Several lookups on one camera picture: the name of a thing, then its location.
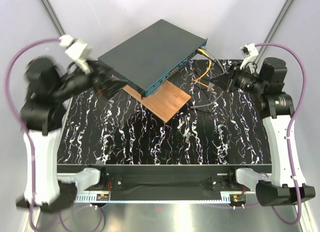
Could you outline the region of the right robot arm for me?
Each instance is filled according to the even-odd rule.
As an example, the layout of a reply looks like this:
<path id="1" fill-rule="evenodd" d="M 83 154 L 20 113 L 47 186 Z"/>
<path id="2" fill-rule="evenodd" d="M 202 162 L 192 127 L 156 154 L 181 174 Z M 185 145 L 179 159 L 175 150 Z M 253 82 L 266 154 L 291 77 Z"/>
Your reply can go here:
<path id="1" fill-rule="evenodd" d="M 306 184 L 300 170 L 291 121 L 294 103 L 292 97 L 282 91 L 286 74 L 284 60 L 268 57 L 258 74 L 251 73 L 247 65 L 234 62 L 227 73 L 209 81 L 226 93 L 241 89 L 255 97 L 255 106 L 267 133 L 271 177 L 253 169 L 238 168 L 227 177 L 227 184 L 233 190 L 246 186 L 254 191 L 262 206 L 296 205 L 298 201 L 305 202 L 316 195 L 315 188 Z"/>

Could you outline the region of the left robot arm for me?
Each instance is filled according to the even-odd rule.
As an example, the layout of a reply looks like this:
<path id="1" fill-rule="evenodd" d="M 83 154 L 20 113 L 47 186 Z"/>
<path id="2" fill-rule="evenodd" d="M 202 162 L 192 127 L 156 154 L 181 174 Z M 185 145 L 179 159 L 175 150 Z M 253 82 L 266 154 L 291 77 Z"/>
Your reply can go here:
<path id="1" fill-rule="evenodd" d="M 39 207 L 42 212 L 57 213 L 72 206 L 77 195 L 93 187 L 108 184 L 106 169 L 87 166 L 80 172 L 58 179 L 57 154 L 63 133 L 64 102 L 87 90 L 105 100 L 111 99 L 127 82 L 113 78 L 98 61 L 87 61 L 89 72 L 71 63 L 73 72 L 60 75 L 53 59 L 42 56 L 32 60 L 25 72 L 28 88 L 20 118 L 26 126 L 27 185 L 16 205 Z"/>

